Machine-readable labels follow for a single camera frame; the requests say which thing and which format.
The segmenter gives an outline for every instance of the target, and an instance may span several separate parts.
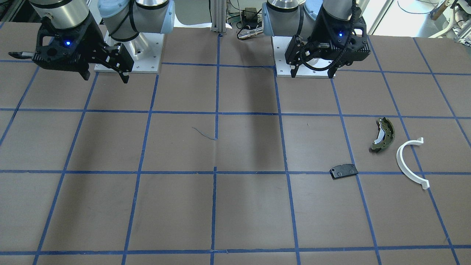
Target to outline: white curved plastic part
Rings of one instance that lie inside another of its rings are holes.
[[[411,140],[411,141],[405,142],[403,145],[399,147],[398,152],[396,153],[396,160],[398,161],[398,166],[401,169],[401,171],[404,174],[406,174],[406,176],[409,179],[422,185],[422,189],[426,190],[430,188],[429,181],[414,174],[414,172],[412,172],[412,170],[410,170],[409,167],[407,167],[406,163],[404,162],[404,157],[402,155],[402,152],[404,151],[404,147],[406,147],[407,145],[422,145],[422,144],[423,144],[423,137],[420,137],[417,140]]]

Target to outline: black brake pad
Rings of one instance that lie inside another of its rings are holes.
[[[330,175],[333,179],[340,179],[348,176],[358,174],[358,170],[354,164],[344,164],[340,166],[334,166],[330,170]]]

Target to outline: silver cylinder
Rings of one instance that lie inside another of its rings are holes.
[[[301,12],[304,12],[302,29],[299,34],[301,38],[307,40],[314,29],[315,21],[307,14],[303,5],[300,5],[294,12],[278,12],[271,8],[263,8],[262,10],[262,16],[269,17],[270,27],[274,36],[292,37],[295,35],[299,28]]]
[[[109,33],[117,40],[128,40],[136,36],[137,32],[132,29],[130,16],[127,16],[129,7],[126,5],[120,12],[112,17],[103,18]]]
[[[156,7],[164,4],[168,0],[136,0],[136,3],[146,7]]]
[[[361,14],[365,11],[370,0],[357,0],[357,6],[361,8]],[[324,0],[322,3],[329,15],[342,20],[349,20],[352,15],[352,0]]]
[[[267,3],[282,9],[292,9],[298,7],[299,5],[298,0],[268,0]]]
[[[158,9],[146,9],[137,2],[134,3],[134,24],[140,32],[160,33],[163,21],[167,15],[167,6]]]
[[[49,17],[52,25],[57,29],[73,28],[87,18],[89,8],[84,0],[72,0],[64,5],[60,5],[64,1],[34,0],[34,2],[32,1],[32,6],[40,17]]]

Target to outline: white cable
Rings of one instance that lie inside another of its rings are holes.
[[[455,23],[455,9],[454,8],[450,8],[451,9],[451,16],[450,16],[450,23],[448,24],[448,26],[446,28],[444,28],[443,30],[437,32],[436,34],[430,36],[429,38],[438,38],[440,37],[441,35],[447,33],[448,31],[451,30],[451,28],[453,27],[453,24]]]

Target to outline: small wire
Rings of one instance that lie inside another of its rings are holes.
[[[208,0],[209,2],[209,16],[211,18],[211,23],[212,23],[212,14],[211,14],[211,0]]]
[[[399,1],[398,1],[398,6],[399,6],[400,9],[402,9],[402,11],[404,11],[404,12],[406,12],[406,13],[408,13],[408,14],[414,14],[414,15],[425,15],[425,14],[429,14],[430,12],[432,12],[433,10],[435,10],[435,8],[437,8],[437,7],[434,7],[432,10],[430,10],[430,11],[427,12],[427,13],[415,13],[415,12],[407,11],[407,10],[405,10],[404,8],[402,8],[402,6],[399,4]]]

